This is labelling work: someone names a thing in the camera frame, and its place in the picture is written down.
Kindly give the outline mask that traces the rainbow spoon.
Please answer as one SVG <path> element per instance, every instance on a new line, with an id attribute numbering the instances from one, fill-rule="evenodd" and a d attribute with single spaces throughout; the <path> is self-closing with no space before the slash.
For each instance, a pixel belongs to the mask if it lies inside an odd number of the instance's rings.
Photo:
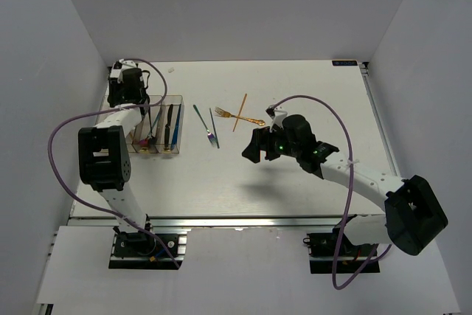
<path id="1" fill-rule="evenodd" d="M 157 129 L 158 123 L 162 115 L 162 108 L 158 110 L 155 116 L 152 115 L 151 110 L 148 112 L 148 131 L 144 139 L 139 141 L 139 145 L 141 147 L 149 147 L 150 145 L 154 145 L 157 142 Z"/>

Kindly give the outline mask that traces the black spoon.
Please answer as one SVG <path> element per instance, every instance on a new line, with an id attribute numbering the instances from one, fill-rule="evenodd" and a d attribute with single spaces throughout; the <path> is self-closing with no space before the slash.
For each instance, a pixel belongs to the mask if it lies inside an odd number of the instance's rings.
<path id="1" fill-rule="evenodd" d="M 149 121 L 150 130 L 147 134 L 147 143 L 149 145 L 154 145 L 156 143 L 156 137 L 154 136 L 153 131 L 158 120 L 159 120 L 159 112 L 157 112 L 156 115 L 153 117 L 151 114 L 151 110 L 149 110 L 148 121 Z"/>

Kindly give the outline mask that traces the black knife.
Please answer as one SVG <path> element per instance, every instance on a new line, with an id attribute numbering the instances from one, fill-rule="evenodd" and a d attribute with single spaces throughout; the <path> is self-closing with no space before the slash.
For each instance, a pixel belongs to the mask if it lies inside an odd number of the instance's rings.
<path id="1" fill-rule="evenodd" d="M 164 149 L 170 151 L 170 129 L 173 117 L 173 104 L 170 104 L 167 110 L 167 121 L 164 127 Z"/>

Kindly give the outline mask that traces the blue knife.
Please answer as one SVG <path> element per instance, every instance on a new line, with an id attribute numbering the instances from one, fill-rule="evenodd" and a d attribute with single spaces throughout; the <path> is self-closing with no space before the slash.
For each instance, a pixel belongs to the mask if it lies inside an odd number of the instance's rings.
<path id="1" fill-rule="evenodd" d="M 176 124 L 175 124 L 175 127 L 174 127 L 173 138 L 172 138 L 172 142 L 171 142 L 171 150 L 173 150 L 176 147 L 177 141 L 178 141 L 178 130 L 179 130 L 179 127 L 180 127 L 181 107 L 182 107 L 182 104 L 178 106 L 178 112 L 177 112 L 177 116 L 176 116 Z"/>

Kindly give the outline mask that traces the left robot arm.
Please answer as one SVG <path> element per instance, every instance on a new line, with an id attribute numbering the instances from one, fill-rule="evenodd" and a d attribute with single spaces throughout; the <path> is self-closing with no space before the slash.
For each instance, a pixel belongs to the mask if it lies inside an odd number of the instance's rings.
<path id="1" fill-rule="evenodd" d="M 147 221 L 128 184 L 131 161 L 126 138 L 148 114 L 149 102 L 142 70 L 129 60 L 116 62 L 108 77 L 108 104 L 117 111 L 78 132 L 81 181 L 118 214 L 120 232 L 143 229 Z"/>

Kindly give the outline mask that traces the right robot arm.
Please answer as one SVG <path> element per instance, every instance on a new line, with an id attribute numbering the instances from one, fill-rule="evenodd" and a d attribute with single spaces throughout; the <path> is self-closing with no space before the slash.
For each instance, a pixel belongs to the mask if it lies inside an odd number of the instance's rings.
<path id="1" fill-rule="evenodd" d="M 290 156 L 305 172 L 350 188 L 379 207 L 380 215 L 351 216 L 344 226 L 334 227 L 334 249 L 342 255 L 352 254 L 359 245 L 386 243 L 416 256 L 448 225 L 423 177 L 404 179 L 350 161 L 336 146 L 319 141 L 299 114 L 255 128 L 242 155 L 253 163 Z"/>

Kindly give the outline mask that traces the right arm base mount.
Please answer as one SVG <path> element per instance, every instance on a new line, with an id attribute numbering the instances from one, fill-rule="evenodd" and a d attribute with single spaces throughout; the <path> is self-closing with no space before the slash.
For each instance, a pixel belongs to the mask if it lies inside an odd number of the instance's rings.
<path id="1" fill-rule="evenodd" d="M 312 229 L 304 236 L 302 242 L 308 248 L 311 274 L 332 274 L 337 238 L 338 231 L 333 231 L 332 226 Z M 337 273 L 353 274 L 371 251 L 372 245 L 355 246 L 344 236 L 339 250 Z"/>

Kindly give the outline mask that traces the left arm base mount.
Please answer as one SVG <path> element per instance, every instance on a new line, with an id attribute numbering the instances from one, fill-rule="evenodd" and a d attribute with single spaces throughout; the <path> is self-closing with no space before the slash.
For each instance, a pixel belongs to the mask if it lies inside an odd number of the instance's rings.
<path id="1" fill-rule="evenodd" d="M 155 238 L 133 230 L 122 232 L 113 228 L 109 269 L 119 270 L 177 270 L 182 264 L 186 235 L 182 232 L 156 232 L 165 247 Z"/>

